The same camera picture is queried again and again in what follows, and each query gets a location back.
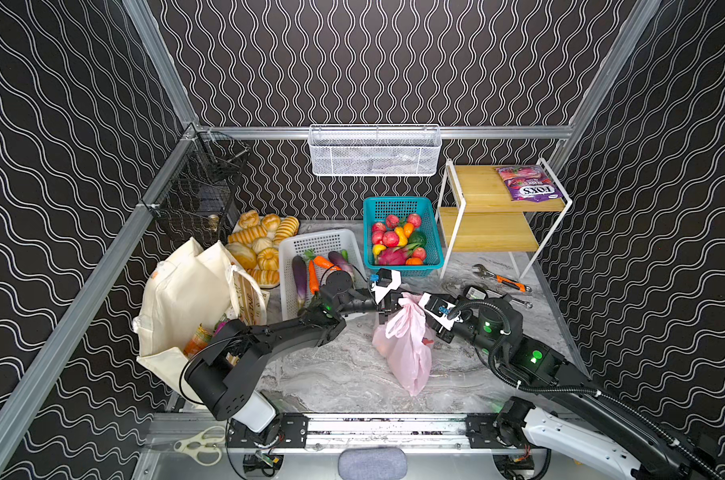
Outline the orange Fox's candy bag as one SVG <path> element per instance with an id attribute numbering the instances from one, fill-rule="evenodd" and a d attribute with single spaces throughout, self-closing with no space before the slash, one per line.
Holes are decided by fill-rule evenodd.
<path id="1" fill-rule="evenodd" d="M 186 343 L 184 350 L 182 350 L 182 352 L 184 352 L 184 356 L 188 359 L 192 359 L 194 355 L 200 353 L 200 351 L 208 347 L 208 344 L 212 341 L 212 336 L 214 336 L 214 332 L 212 332 L 212 330 L 205 328 L 202 324 L 198 325 L 196 332 L 194 332 L 194 335 L 192 335 L 192 338 L 190 338 L 190 341 Z"/>

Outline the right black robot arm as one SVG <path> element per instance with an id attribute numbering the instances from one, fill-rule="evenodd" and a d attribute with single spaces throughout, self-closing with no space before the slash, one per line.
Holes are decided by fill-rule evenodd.
<path id="1" fill-rule="evenodd" d="M 492 441 L 545 448 L 613 479 L 717 479 L 709 440 L 672 434 L 582 373 L 562 354 L 523 332 L 523 316 L 507 297 L 421 304 L 438 338 L 460 338 L 504 384 L 546 398 L 585 421 L 573 425 L 514 397 L 492 423 Z"/>

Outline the white plastic vegetable basket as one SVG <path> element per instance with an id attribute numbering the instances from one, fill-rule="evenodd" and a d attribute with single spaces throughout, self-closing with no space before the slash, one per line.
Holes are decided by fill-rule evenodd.
<path id="1" fill-rule="evenodd" d="M 328 254 L 335 251 L 340 255 L 346 253 L 346 261 L 352 264 L 354 268 L 360 270 L 354 273 L 354 287 L 360 288 L 365 286 L 366 276 L 364 275 L 364 265 L 358 242 L 354 232 L 349 229 L 330 229 L 312 233 L 304 233 L 290 237 L 278 247 L 280 252 L 280 306 L 282 306 L 282 319 L 288 320 L 298 316 L 300 307 L 308 306 L 312 300 L 312 290 L 310 290 L 310 278 L 312 276 L 306 273 L 306 287 L 304 289 L 304 304 L 298 299 L 298 288 L 296 287 L 296 278 L 294 277 L 294 268 L 292 268 L 292 260 L 296 255 L 302 256 L 306 267 L 310 266 L 310 261 L 314 260 L 314 275 L 318 278 L 320 284 L 330 277 L 326 274 L 326 261 L 330 260 Z"/>

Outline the cream canvas tote bag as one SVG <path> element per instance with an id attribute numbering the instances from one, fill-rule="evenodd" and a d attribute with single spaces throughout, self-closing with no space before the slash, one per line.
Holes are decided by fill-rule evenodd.
<path id="1" fill-rule="evenodd" d="M 182 352 L 198 328 L 214 331 L 220 320 L 268 323 L 270 294 L 220 243 L 204 249 L 188 239 L 158 263 L 146 281 L 140 313 L 132 320 L 138 363 L 189 400 L 200 398 L 182 379 Z"/>

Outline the pink plastic grocery bag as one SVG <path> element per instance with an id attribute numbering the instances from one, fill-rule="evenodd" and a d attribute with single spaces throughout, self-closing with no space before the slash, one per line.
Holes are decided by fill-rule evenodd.
<path id="1" fill-rule="evenodd" d="M 420 394 L 428 382 L 435 340 L 420 300 L 420 295 L 402 294 L 397 302 L 400 310 L 376 326 L 372 336 L 373 347 L 410 396 Z"/>

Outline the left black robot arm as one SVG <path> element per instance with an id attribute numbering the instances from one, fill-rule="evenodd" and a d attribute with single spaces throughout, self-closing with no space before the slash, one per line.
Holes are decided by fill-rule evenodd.
<path id="1" fill-rule="evenodd" d="M 232 320 L 196 353 L 180 374 L 198 402 L 217 420 L 232 417 L 262 431 L 276 410 L 256 386 L 270 361 L 304 348 L 328 344 L 346 328 L 346 316 L 390 313 L 401 296 L 401 274 L 382 268 L 364 288 L 355 288 L 350 276 L 336 270 L 320 285 L 318 293 L 298 317 L 270 325 L 247 326 Z"/>

